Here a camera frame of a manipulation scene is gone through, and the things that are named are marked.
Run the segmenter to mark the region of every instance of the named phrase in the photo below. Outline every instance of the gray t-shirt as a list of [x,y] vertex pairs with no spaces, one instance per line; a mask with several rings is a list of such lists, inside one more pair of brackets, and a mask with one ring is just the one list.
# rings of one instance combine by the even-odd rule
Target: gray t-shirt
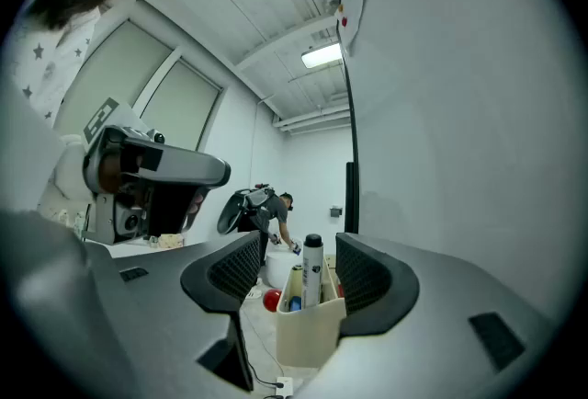
[[269,220],[274,218],[277,218],[278,222],[286,222],[286,219],[288,218],[288,208],[286,207],[286,203],[277,195],[268,199],[257,209],[257,214],[251,216],[250,219],[257,229],[267,233]]

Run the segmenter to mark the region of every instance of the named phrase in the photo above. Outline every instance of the star print shirt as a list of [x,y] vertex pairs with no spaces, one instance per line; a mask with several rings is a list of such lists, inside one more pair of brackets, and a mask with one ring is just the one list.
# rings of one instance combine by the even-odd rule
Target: star print shirt
[[6,44],[7,79],[52,127],[65,93],[82,64],[100,19],[97,8],[72,18],[60,31],[46,30],[34,18],[17,23]]

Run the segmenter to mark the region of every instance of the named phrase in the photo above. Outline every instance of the beige container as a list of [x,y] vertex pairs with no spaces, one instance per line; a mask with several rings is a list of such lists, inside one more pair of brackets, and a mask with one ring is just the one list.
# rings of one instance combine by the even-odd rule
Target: beige container
[[346,316],[345,300],[338,296],[324,258],[321,303],[291,313],[292,296],[302,296],[302,268],[297,267],[289,272],[277,306],[277,361],[298,368],[320,368],[336,349],[339,324]]

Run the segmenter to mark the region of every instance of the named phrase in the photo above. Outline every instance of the woman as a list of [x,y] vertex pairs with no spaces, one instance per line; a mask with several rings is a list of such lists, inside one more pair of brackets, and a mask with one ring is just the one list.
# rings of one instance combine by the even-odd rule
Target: woman
[[27,0],[11,29],[5,80],[53,126],[65,93],[77,76],[106,0]]

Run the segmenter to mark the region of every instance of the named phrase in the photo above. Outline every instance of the red ball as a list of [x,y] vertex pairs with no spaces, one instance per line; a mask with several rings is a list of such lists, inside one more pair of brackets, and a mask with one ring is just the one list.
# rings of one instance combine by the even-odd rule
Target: red ball
[[270,313],[274,313],[279,303],[279,297],[282,295],[282,290],[267,290],[264,294],[264,306]]

